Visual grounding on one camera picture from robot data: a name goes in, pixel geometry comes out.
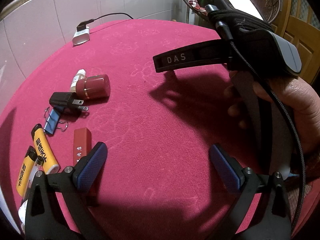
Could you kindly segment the person's right hand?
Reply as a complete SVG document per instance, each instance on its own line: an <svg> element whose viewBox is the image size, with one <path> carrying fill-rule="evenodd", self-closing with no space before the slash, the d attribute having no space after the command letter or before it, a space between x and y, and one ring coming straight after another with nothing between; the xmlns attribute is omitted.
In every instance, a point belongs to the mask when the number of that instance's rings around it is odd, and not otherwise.
<svg viewBox="0 0 320 240"><path fill-rule="evenodd" d="M307 179L319 178L319 96L315 90L302 78L286 80L272 80L270 87L283 104L291 107L306 160ZM253 82L253 92L259 98L272 102L267 92L257 82ZM242 114L242 98L231 85L224 91L224 95L233 100L228 114L237 118Z"/></svg>

